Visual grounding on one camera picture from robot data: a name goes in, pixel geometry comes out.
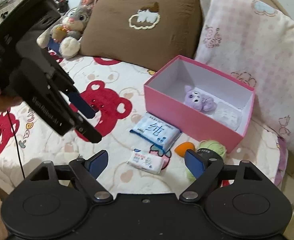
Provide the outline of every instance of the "purple stuffed bear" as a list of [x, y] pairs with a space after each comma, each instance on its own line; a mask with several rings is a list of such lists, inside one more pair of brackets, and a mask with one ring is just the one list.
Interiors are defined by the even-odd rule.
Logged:
[[217, 108], [217, 104], [213, 101], [213, 98], [204, 94], [200, 94], [194, 90], [191, 86], [185, 85], [185, 101], [184, 104], [190, 106], [198, 111], [212, 111]]

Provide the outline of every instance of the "white and pink pillow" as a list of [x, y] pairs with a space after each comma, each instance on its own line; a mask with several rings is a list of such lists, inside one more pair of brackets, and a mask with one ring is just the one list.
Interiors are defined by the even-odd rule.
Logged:
[[194, 59], [254, 87], [253, 115], [294, 153], [294, 21], [259, 0], [200, 2], [204, 25]]

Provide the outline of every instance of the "orange makeup sponge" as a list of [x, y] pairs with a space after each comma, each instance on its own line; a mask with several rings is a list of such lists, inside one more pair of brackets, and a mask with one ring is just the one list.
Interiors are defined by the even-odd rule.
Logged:
[[194, 144], [191, 142], [184, 142], [182, 144], [179, 144], [176, 149], [175, 152], [176, 154], [178, 154], [181, 157], [185, 156], [186, 150], [193, 150], [194, 151]]

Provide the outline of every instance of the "brown pillow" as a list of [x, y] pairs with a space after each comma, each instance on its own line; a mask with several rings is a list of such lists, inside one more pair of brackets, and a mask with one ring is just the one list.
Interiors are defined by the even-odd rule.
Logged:
[[99, 0], [80, 53], [157, 71], [177, 55], [194, 56], [201, 26], [199, 0]]

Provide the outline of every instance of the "pink box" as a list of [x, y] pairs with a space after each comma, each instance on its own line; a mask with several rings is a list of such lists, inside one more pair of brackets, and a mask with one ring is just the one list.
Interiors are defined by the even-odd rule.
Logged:
[[[184, 102], [185, 85], [210, 95], [242, 115], [239, 127], [232, 130]], [[230, 153], [247, 131], [254, 102], [254, 89], [212, 67], [177, 56], [144, 84], [146, 109], [149, 113], [177, 127], [196, 139], [216, 140]]]

